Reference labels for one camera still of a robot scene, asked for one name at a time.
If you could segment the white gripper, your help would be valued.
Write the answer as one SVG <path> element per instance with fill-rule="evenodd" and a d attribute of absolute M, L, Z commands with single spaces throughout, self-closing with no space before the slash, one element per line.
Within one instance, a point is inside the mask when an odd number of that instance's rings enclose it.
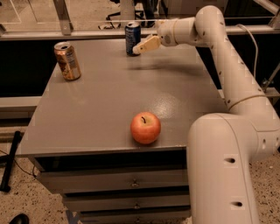
<path fill-rule="evenodd" d="M 157 36 L 149 35 L 143 41 L 132 48 L 134 54 L 141 54 L 148 51 L 158 49 L 161 44 L 163 46 L 175 46 L 176 40 L 174 38 L 175 20 L 164 20 L 158 24 Z"/>

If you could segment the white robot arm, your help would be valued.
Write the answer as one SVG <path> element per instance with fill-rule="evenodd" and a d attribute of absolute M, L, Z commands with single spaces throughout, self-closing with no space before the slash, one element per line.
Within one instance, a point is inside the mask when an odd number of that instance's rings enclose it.
<path fill-rule="evenodd" d="M 235 50 L 222 12 L 209 5 L 195 17 L 165 20 L 135 53 L 160 46 L 209 48 L 228 109 L 203 115 L 191 126 L 187 170 L 192 224 L 260 224 L 249 172 L 252 161 L 279 148 L 280 120 Z"/>

